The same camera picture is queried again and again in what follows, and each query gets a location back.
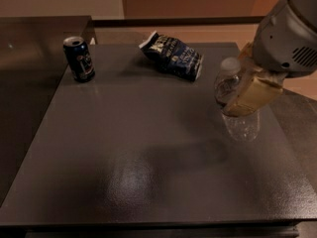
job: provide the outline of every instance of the clear plastic bottle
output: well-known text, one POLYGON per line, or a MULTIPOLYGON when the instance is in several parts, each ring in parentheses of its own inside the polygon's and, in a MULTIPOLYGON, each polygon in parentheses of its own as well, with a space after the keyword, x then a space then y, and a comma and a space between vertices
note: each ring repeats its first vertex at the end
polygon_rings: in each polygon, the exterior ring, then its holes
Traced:
POLYGON ((215 98, 221 108, 225 107, 240 83, 240 61, 227 58, 221 62, 221 69, 215 80, 215 98))
MULTIPOLYGON (((236 58, 227 58, 221 62, 221 69, 215 80, 215 98, 221 109, 236 94, 241 82, 240 70, 241 64, 236 58)), ((251 142, 259 133, 259 110, 251 115, 241 117, 230 117, 222 113, 222 118, 229 135, 236 141, 251 142)))

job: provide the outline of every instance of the table surface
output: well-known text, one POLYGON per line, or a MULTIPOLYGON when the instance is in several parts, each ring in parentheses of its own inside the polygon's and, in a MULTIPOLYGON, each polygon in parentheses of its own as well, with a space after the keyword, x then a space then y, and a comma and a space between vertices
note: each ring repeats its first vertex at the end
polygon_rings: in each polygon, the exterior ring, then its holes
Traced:
POLYGON ((67 67, 62 41, 89 40, 89 23, 88 16, 0 18, 0 207, 67 67))
POLYGON ((194 83, 135 45, 91 46, 96 76, 68 69, 0 208, 0 225, 195 225, 317 218, 317 196, 269 107, 233 139, 213 81, 235 44, 196 44, 194 83))

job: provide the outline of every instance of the can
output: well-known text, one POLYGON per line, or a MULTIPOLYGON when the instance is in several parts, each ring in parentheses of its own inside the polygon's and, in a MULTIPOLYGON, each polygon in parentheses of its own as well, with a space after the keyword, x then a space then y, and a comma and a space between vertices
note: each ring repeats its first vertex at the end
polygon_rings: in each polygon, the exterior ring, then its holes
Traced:
POLYGON ((88 46, 81 37, 66 38, 63 51, 75 80, 87 82, 95 75, 88 46))

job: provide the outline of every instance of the bottle cap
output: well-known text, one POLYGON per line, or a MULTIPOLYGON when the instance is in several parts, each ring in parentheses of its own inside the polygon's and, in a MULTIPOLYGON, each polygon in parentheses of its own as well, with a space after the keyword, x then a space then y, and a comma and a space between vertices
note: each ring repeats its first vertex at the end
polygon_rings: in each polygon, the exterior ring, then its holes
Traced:
POLYGON ((240 61, 236 58, 224 59, 221 64, 221 72, 227 75, 234 75, 241 69, 240 61))

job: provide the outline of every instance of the blue snack bag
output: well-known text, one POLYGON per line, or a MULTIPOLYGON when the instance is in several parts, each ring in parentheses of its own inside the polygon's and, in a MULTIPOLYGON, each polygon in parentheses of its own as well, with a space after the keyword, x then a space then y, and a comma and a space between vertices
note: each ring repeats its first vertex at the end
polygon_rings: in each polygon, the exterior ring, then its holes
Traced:
POLYGON ((177 38, 153 32, 139 45, 141 51, 158 64, 158 70, 195 81, 202 68, 203 56, 177 38))

